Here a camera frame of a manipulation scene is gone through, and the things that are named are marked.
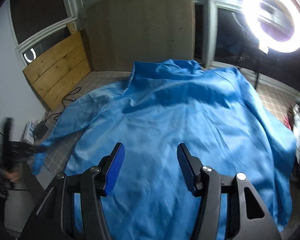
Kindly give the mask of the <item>person's left hand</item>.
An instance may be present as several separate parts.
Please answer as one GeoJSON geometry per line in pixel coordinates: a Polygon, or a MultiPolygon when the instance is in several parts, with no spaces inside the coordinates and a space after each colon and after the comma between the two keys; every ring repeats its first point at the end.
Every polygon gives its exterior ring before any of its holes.
{"type": "Polygon", "coordinates": [[[11,171],[7,171],[5,169],[0,170],[1,175],[4,179],[8,180],[10,183],[16,184],[20,179],[20,168],[15,167],[11,171]]]}

